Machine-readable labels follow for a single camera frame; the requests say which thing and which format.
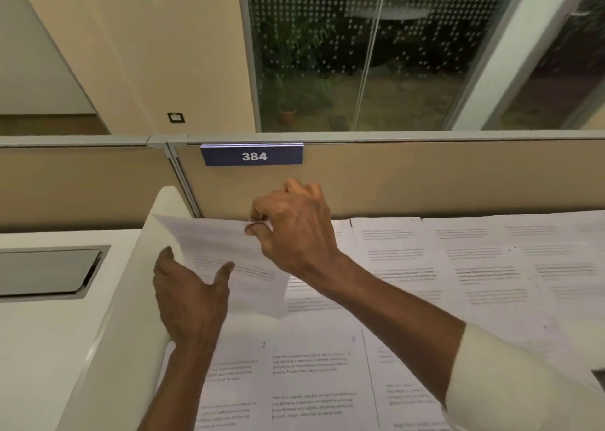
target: hand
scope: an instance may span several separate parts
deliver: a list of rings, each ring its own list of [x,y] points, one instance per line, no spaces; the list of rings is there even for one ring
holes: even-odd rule
[[[262,253],[277,267],[322,292],[330,284],[323,278],[325,271],[343,254],[319,184],[303,186],[296,179],[286,180],[284,190],[254,200],[252,220],[264,217],[271,221],[273,231],[255,223],[246,227],[246,235],[259,239]]]
[[[158,256],[153,285],[160,317],[177,347],[193,346],[214,351],[227,316],[229,276],[235,264],[227,262],[214,277],[214,284],[201,281],[179,264],[168,246]]]

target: green plant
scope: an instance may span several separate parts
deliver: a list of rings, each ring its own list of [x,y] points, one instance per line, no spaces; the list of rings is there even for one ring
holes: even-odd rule
[[[297,72],[315,70],[321,61],[321,46],[335,30],[330,19],[319,20],[298,14],[291,8],[291,18],[265,20],[261,25],[264,76],[275,80],[277,107],[282,112],[294,111],[302,102],[313,102],[326,94],[327,81],[319,88],[305,88],[296,82]]]

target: person's left hand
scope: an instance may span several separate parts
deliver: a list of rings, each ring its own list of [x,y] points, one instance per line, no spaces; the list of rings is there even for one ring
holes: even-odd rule
[[[214,284],[206,284],[174,259],[170,247],[160,252],[154,267],[155,298],[177,346],[214,351],[227,316],[228,282],[234,267],[227,262],[216,273]]]

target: sleeve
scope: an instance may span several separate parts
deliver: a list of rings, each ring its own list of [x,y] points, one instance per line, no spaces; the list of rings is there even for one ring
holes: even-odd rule
[[[467,324],[445,399],[454,431],[597,431],[605,394]]]

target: gray desk flap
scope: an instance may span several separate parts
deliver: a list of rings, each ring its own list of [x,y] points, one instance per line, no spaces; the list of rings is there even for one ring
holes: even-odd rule
[[[93,268],[99,248],[0,251],[0,297],[75,292]]]

